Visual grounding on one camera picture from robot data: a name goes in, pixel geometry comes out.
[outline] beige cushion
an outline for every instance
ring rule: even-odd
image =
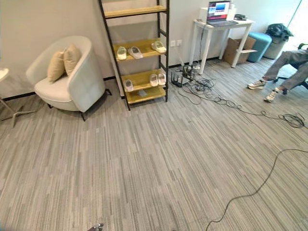
[[[71,43],[69,47],[64,52],[64,66],[68,76],[73,72],[76,64],[81,57],[79,49]]]
[[[67,90],[68,77],[62,77],[57,81],[50,83],[47,78],[41,80],[34,86],[35,93],[46,100],[57,102],[72,101]]]
[[[47,78],[49,82],[54,82],[63,75],[65,71],[63,58],[63,51],[57,51],[52,56],[47,70]]]

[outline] gray trash can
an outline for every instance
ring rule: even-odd
[[[273,36],[271,36],[271,38],[272,42],[263,56],[269,59],[277,59],[280,56],[283,46],[287,41],[284,41],[281,38],[275,38]]]

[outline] gray pants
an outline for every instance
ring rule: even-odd
[[[282,87],[291,90],[308,78],[308,51],[297,50],[282,52],[281,56],[268,69],[264,77],[267,77],[268,80],[275,80],[280,68],[286,64],[291,64],[297,69],[297,72],[294,75],[281,84]]]

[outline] teal stool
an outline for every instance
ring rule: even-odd
[[[256,40],[252,48],[253,50],[256,50],[256,52],[253,52],[248,56],[248,61],[258,62],[270,46],[272,41],[271,36],[258,32],[250,32],[248,36]]]

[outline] shoe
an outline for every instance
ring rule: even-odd
[[[143,54],[141,53],[141,51],[139,50],[138,47],[131,47],[131,48],[129,48],[128,53],[131,56],[133,56],[135,59],[143,58]]]
[[[278,90],[278,88],[273,89],[273,91],[267,96],[265,97],[264,101],[270,102],[272,103],[276,97],[276,95],[279,93],[280,91]]]
[[[116,52],[118,60],[126,60],[126,48],[125,47],[119,47]]]
[[[124,85],[125,85],[125,88],[127,89],[127,91],[133,91],[134,90],[133,83],[131,82],[130,79],[125,80]]]
[[[161,41],[156,41],[151,44],[153,50],[157,51],[158,53],[165,53],[167,49],[164,47]]]
[[[247,87],[251,90],[254,89],[263,89],[264,85],[266,84],[266,81],[258,80],[254,83],[248,84]]]
[[[165,85],[166,84],[166,75],[165,74],[159,74],[158,75],[158,84],[159,85]]]
[[[158,78],[156,74],[150,75],[150,85],[156,87],[158,85]]]

